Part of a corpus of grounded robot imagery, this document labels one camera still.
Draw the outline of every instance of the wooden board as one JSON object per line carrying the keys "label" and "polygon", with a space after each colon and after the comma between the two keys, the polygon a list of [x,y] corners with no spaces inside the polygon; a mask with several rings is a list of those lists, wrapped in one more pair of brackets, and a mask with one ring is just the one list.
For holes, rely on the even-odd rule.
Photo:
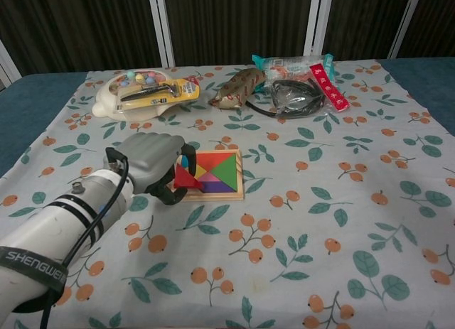
{"label": "wooden board", "polygon": [[227,150],[209,150],[209,151],[196,151],[198,153],[212,153],[223,154],[223,153],[235,153],[235,171],[232,173],[237,176],[237,192],[236,193],[203,193],[200,190],[188,189],[188,193],[185,195],[182,201],[233,201],[243,200],[245,193],[243,190],[243,179],[242,179],[242,154],[239,149],[227,149]]}

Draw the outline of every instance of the floral tablecloth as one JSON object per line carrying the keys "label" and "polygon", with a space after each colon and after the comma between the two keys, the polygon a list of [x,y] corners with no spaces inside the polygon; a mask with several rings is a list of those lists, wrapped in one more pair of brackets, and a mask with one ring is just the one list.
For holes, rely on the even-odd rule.
{"label": "floral tablecloth", "polygon": [[[337,64],[351,102],[341,113],[285,121],[207,105],[242,68],[167,70],[195,76],[203,96],[140,123],[91,115],[119,73],[91,72],[1,178],[5,235],[138,131],[242,151],[244,201],[135,196],[73,265],[49,328],[453,328],[453,136],[374,60]],[[11,314],[3,328],[40,316]]]}

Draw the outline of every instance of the dark curtain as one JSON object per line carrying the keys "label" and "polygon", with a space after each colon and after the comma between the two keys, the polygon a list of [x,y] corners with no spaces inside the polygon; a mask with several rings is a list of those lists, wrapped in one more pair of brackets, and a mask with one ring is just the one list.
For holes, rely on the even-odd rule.
{"label": "dark curtain", "polygon": [[176,64],[302,55],[311,0],[166,0]]}
{"label": "dark curtain", "polygon": [[323,53],[336,60],[386,58],[408,0],[332,0]]}
{"label": "dark curtain", "polygon": [[455,56],[455,0],[419,0],[399,58]]}
{"label": "dark curtain", "polygon": [[0,0],[0,39],[22,75],[161,66],[149,0]]}

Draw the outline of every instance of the robotic hand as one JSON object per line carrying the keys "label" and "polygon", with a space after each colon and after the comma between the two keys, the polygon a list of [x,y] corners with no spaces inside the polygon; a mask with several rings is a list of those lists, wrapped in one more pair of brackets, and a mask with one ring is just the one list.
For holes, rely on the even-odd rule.
{"label": "robotic hand", "polygon": [[133,194],[150,193],[166,205],[181,201],[186,188],[167,187],[180,155],[196,173],[196,150],[180,136],[138,133],[106,154],[103,169],[0,239],[0,326],[13,311],[50,310],[68,267],[128,210]]}

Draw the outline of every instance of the green triangle piece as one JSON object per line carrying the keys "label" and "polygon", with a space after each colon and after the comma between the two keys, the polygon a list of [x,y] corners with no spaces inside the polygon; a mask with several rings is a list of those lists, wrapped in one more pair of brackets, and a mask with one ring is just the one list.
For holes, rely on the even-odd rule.
{"label": "green triangle piece", "polygon": [[237,192],[236,155],[225,159],[210,172]]}

